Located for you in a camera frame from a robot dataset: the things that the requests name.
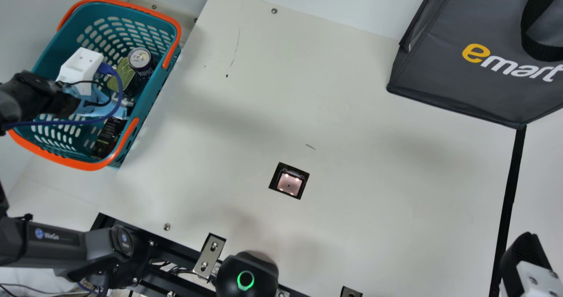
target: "metal bracket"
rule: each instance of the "metal bracket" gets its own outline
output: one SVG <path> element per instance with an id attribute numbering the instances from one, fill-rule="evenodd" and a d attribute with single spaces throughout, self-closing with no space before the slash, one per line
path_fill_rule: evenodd
<path id="1" fill-rule="evenodd" d="M 342 291 L 340 292 L 340 297 L 362 297 L 363 295 L 363 293 L 355 291 L 354 289 L 349 289 L 345 286 L 342 287 Z"/>
<path id="2" fill-rule="evenodd" d="M 204 279 L 209 279 L 211 272 L 215 268 L 215 263 L 225 247 L 225 239 L 218 237 L 217 235 L 212 235 L 209 233 L 205 243 L 203 243 L 203 248 L 201 249 L 201 254 L 197 263 L 195 263 L 193 272 L 199 277 Z"/>

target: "bag handle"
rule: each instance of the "bag handle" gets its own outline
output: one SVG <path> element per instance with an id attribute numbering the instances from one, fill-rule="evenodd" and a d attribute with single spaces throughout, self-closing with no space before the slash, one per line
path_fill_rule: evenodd
<path id="1" fill-rule="evenodd" d="M 563 60 L 563 47 L 541 44 L 531 38 L 527 31 L 541 17 L 543 12 L 553 4 L 555 0 L 528 0 L 522 13 L 520 30 L 522 33 L 522 47 L 532 58 L 541 61 Z"/>

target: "can lid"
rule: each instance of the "can lid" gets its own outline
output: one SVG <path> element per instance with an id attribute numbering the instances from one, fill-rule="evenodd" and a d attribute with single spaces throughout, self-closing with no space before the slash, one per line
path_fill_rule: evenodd
<path id="1" fill-rule="evenodd" d="M 151 54 L 146 48 L 137 47 L 129 52 L 127 61 L 132 68 L 145 68 L 151 61 Z"/>

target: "green light ring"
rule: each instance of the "green light ring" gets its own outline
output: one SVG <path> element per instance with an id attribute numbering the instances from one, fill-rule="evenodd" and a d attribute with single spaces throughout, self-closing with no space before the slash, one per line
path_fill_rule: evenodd
<path id="1" fill-rule="evenodd" d="M 243 285 L 241 284 L 241 276 L 242 276 L 244 273 L 248 273 L 248 274 L 250 274 L 250 276 L 252 277 L 251 283 L 250 283 L 249 285 L 247 285 L 247 286 L 243 286 Z M 240 289 L 241 291 L 247 291 L 247 290 L 249 290 L 249 289 L 254 285 L 254 274 L 252 274 L 251 271 L 241 271 L 241 273 L 239 273 L 239 277 L 237 277 L 237 285 L 238 285 L 238 287 L 239 287 L 239 289 Z"/>

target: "white table surface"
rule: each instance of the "white table surface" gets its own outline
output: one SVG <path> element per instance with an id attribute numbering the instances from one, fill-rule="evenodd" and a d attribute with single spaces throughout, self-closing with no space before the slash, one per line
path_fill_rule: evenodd
<path id="1" fill-rule="evenodd" d="M 100 211 L 312 296 L 487 295 L 515 131 L 387 93 L 398 41 L 274 7 L 207 2 Z"/>

